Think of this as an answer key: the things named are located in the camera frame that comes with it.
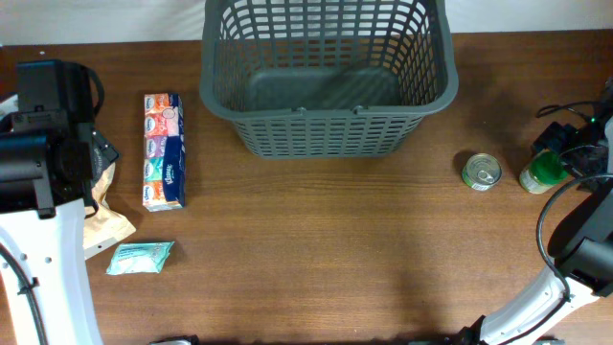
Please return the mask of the grey plastic shopping basket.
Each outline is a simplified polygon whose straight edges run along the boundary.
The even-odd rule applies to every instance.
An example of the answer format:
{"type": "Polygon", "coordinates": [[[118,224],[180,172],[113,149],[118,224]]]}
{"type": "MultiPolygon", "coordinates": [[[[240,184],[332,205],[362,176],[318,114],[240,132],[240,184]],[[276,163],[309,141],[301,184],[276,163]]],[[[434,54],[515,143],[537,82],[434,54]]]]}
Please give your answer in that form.
{"type": "Polygon", "coordinates": [[[262,158],[385,156],[458,88],[443,0],[205,5],[200,98],[262,158]]]}

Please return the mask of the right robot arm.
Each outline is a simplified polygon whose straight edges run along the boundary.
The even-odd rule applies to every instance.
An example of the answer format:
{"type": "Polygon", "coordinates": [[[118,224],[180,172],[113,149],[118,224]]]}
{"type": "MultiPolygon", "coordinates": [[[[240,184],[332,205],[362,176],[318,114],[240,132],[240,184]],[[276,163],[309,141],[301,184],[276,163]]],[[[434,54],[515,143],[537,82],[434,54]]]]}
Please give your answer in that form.
{"type": "Polygon", "coordinates": [[[533,142],[519,176],[538,195],[554,189],[536,223],[545,266],[511,302],[449,338],[451,344],[542,344],[544,334],[573,311],[612,293],[612,84],[581,113],[582,127],[551,123],[533,142]],[[543,239],[545,218],[567,191],[589,196],[543,239]]]}

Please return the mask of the glass jar green lid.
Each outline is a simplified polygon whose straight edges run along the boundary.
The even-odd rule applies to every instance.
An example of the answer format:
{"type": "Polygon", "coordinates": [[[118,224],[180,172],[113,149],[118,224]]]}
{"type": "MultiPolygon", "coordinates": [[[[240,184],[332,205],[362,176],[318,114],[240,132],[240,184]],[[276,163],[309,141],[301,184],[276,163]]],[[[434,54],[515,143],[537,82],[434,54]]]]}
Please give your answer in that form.
{"type": "Polygon", "coordinates": [[[546,150],[536,155],[519,175],[520,185],[531,194],[541,195],[568,176],[556,153],[546,150]]]}

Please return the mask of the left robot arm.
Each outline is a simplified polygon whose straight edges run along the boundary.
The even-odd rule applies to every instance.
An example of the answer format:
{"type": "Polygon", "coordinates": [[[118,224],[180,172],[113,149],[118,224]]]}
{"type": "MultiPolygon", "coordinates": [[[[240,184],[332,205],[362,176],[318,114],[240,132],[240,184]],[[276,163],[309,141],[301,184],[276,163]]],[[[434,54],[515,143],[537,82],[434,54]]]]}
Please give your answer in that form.
{"type": "Polygon", "coordinates": [[[95,208],[97,74],[20,62],[17,108],[1,119],[1,279],[20,344],[100,344],[83,249],[95,208]]]}

